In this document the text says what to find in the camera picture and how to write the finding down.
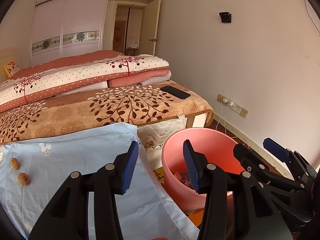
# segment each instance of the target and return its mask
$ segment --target brown blanket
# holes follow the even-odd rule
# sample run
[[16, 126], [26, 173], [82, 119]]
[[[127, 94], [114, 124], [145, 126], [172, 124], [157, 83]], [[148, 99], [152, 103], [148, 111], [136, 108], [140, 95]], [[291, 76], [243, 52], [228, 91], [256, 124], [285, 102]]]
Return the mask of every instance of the brown blanket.
[[[185, 100], [160, 90], [172, 85], [191, 94]], [[0, 113], [0, 142], [52, 137], [127, 122], [138, 126], [208, 113], [210, 105], [196, 93], [166, 81], [147, 87], [133, 85], [54, 96]]]

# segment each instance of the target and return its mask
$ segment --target walnut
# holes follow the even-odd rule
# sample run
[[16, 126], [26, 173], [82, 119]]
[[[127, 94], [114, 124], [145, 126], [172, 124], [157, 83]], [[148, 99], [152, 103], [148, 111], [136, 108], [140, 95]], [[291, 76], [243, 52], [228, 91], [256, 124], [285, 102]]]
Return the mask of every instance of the walnut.
[[11, 166], [13, 169], [17, 170], [20, 168], [20, 164], [16, 158], [11, 159]]
[[29, 182], [30, 182], [28, 175], [25, 174], [25, 173], [23, 173], [23, 172], [19, 173], [19, 175], [18, 175], [18, 181], [19, 181], [19, 183], [20, 183], [21, 185], [23, 185], [23, 186], [29, 185]]

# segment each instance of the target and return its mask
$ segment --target trash can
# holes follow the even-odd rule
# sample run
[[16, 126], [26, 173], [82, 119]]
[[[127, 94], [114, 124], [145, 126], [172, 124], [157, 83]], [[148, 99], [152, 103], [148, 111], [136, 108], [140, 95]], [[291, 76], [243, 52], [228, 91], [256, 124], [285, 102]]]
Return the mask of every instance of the trash can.
[[208, 128], [187, 128], [171, 135], [162, 149], [162, 165], [164, 168], [164, 189], [187, 215], [199, 212], [204, 208], [206, 194], [199, 195], [174, 177], [175, 172], [187, 173], [183, 158], [183, 142], [189, 139], [196, 152], [206, 156], [209, 163], [214, 163], [224, 171], [240, 174], [244, 169], [233, 156], [235, 140]]

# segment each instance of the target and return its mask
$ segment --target metal pin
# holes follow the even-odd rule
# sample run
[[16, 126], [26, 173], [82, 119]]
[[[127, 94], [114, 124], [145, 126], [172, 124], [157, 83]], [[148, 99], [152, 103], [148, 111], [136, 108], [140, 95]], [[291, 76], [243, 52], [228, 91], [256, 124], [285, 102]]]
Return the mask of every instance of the metal pin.
[[73, 178], [73, 179], [75, 179], [75, 178], [79, 177], [79, 175], [80, 175], [79, 172], [74, 171], [73, 173], [70, 174], [70, 177]]
[[250, 178], [251, 174], [248, 171], [244, 171], [242, 172], [242, 176], [244, 176], [245, 178]]
[[213, 171], [213, 170], [215, 170], [216, 168], [217, 168], [217, 166], [216, 166], [216, 165], [214, 165], [213, 163], [209, 163], [209, 164], [207, 164], [207, 169], [208, 169], [208, 170]]
[[113, 165], [113, 163], [109, 163], [105, 166], [106, 170], [111, 171], [115, 168], [115, 166]]

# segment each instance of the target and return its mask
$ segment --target polka dot quilt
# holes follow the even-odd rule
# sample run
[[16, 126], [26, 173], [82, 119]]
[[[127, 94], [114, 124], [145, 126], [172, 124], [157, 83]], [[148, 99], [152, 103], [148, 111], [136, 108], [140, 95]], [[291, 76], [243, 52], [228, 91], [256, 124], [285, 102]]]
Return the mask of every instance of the polka dot quilt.
[[106, 80], [166, 69], [169, 63], [151, 55], [116, 56], [79, 65], [45, 70], [0, 84], [0, 113]]

